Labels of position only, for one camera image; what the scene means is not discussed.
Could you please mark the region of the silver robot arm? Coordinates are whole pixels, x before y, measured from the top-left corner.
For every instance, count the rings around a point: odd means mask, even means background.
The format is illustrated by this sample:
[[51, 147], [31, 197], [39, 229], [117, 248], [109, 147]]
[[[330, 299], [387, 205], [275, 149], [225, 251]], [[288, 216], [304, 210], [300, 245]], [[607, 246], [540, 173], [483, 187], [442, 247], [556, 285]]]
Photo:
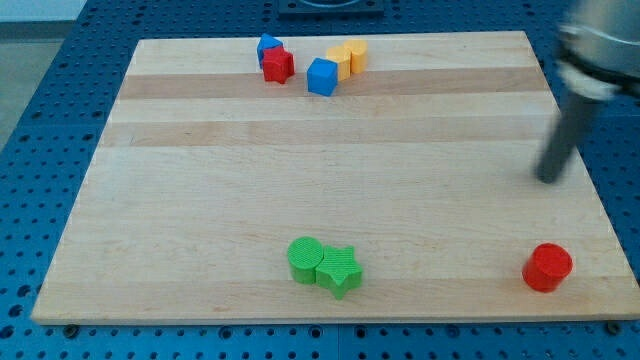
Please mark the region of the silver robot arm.
[[639, 0], [576, 0], [558, 30], [559, 74], [572, 92], [639, 96]]

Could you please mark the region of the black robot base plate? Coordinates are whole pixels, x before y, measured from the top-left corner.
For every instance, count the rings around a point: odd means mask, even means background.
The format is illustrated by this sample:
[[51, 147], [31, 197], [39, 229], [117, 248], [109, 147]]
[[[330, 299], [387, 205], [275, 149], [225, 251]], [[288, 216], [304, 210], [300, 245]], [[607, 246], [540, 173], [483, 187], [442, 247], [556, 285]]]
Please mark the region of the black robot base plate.
[[384, 0], [277, 0], [280, 17], [382, 15]]

